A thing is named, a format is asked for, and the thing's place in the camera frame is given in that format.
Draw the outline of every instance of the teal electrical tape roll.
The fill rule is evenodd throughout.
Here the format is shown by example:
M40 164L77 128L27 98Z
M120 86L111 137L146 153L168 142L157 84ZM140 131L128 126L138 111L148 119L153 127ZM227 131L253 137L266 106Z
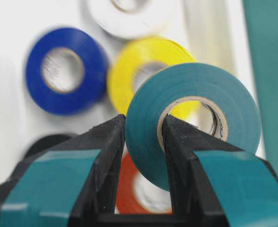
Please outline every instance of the teal electrical tape roll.
M278 226L278 183L259 158L246 151L194 153L230 226Z
M2 205L0 227L67 227L99 152L48 151L35 160Z
M214 136L253 154L260 141L259 111L244 85L230 73L202 63L161 70L132 99L126 116L126 145L138 170L165 190L169 184L161 119L173 105L188 100L201 101L213 110Z

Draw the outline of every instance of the teal tape strip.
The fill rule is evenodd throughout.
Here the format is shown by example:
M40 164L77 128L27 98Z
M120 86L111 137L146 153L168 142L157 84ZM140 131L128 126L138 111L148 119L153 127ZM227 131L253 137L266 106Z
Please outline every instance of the teal tape strip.
M233 227L278 227L278 183L245 151L195 151Z
M266 159L278 175L278 1L244 0Z
M165 190L169 190L169 183L157 124L163 110L185 96L217 104L227 119L227 142L254 154L260 141L258 109L247 89L230 73L202 63L161 70L139 88L128 108L126 144L138 170Z
M48 151L34 161L2 205L0 227L66 227L99 152Z

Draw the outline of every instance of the electrical tape roll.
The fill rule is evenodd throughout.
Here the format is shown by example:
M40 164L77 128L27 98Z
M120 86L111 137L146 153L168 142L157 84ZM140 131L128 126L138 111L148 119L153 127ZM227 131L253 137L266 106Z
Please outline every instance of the electrical tape roll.
M69 62L74 64L73 73L63 71ZM107 69L105 52L88 34L59 28L33 47L27 60L26 84L39 107L52 114L70 115L102 96Z
M54 135L44 136L30 146L24 158L35 155L59 143L63 143L75 136L76 136L75 134L54 134Z
M126 145L138 170L169 190L161 121L184 100L199 100L213 110L214 136L255 154L260 114L244 85L230 73L202 63L184 63L156 73L136 92L126 116Z
M127 153L122 159L120 178L117 189L117 200L116 206L121 214L152 214L154 212L150 211L147 207L140 204L135 196L134 184L135 178L139 174L139 171L132 162L130 155ZM157 208L160 210L161 204L156 204ZM165 212L157 213L171 213L171 207Z
M150 37L130 42L108 72L108 95L113 106L119 113L126 114L140 84L161 69L185 62L195 62L195 59L171 40ZM198 107L199 102L183 103L174 108L172 115L185 119Z
M137 39L159 32L170 20L171 0L88 0L93 19L109 34Z

